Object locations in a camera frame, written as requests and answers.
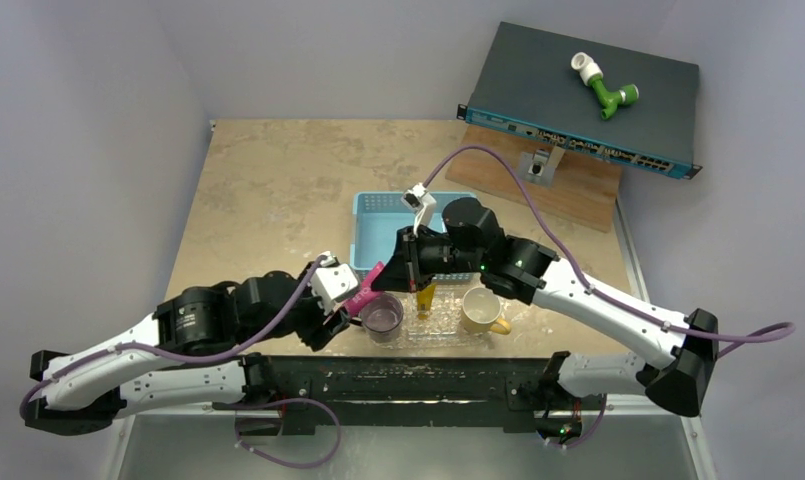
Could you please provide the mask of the clear textured square dish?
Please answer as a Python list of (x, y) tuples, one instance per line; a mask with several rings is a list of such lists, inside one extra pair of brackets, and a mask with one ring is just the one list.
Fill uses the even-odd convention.
[(417, 318), (415, 295), (403, 294), (403, 339), (423, 347), (472, 344), (476, 337), (465, 331), (459, 323), (461, 301), (468, 289), (468, 285), (438, 284), (431, 316), (427, 320)]

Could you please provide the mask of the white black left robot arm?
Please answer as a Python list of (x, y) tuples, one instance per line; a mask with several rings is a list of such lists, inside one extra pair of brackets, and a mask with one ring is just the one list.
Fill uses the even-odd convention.
[(19, 416), (32, 429), (77, 436), (167, 406), (265, 408), (282, 389), (270, 360), (248, 348), (295, 335), (311, 350), (323, 349), (348, 326), (338, 308), (359, 289), (354, 270), (329, 253), (298, 276), (272, 271), (189, 287), (93, 347), (34, 353), (35, 384)]

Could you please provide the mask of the purple mug black handle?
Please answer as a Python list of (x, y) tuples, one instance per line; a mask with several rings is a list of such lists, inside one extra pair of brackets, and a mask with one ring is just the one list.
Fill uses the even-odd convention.
[(358, 302), (352, 300), (345, 305), (345, 309), (353, 322), (375, 343), (391, 342), (401, 333), (404, 307), (392, 294), (374, 294)]

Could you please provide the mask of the yellow mug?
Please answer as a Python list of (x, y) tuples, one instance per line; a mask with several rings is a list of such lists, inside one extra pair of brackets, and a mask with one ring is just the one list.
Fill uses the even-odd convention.
[(464, 294), (459, 323), (471, 334), (509, 335), (512, 332), (498, 296), (484, 287), (472, 288)]

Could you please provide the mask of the pink toothpaste tube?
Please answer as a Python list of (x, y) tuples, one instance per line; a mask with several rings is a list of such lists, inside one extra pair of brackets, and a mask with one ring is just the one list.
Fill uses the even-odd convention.
[(384, 263), (378, 262), (361, 282), (359, 291), (344, 303), (343, 308), (351, 317), (357, 317), (369, 303), (381, 295), (372, 290), (372, 283), (383, 269)]

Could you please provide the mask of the textured clear oval tray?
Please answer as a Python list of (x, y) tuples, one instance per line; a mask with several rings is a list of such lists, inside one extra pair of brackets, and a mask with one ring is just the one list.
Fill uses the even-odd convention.
[(417, 316), (414, 295), (396, 294), (403, 307), (398, 335), (387, 341), (374, 340), (374, 343), (386, 349), (427, 349), (471, 347), (489, 342), (495, 333), (472, 333), (461, 324), (461, 307), (467, 291), (468, 288), (439, 289), (426, 319)]

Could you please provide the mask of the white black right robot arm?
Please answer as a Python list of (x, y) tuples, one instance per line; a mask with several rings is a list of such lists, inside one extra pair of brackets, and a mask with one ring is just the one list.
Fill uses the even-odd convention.
[(602, 393), (643, 394), (683, 417), (697, 417), (719, 356), (717, 317), (655, 307), (574, 269), (553, 250), (508, 235), (474, 197), (448, 203), (441, 232), (425, 223), (430, 195), (401, 196), (415, 222), (396, 233), (394, 251), (373, 280), (378, 291), (418, 292), (438, 275), (477, 273), (486, 289), (577, 320), (626, 346), (629, 358), (570, 354), (542, 376), (539, 392), (554, 407)]

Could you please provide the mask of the light blue perforated basket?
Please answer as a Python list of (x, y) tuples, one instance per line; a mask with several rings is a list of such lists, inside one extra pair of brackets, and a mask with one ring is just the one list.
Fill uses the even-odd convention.
[(413, 225), (415, 213), (402, 196), (401, 191), (363, 191), (354, 196), (349, 264), (361, 277), (386, 262), (394, 252), (397, 231)]

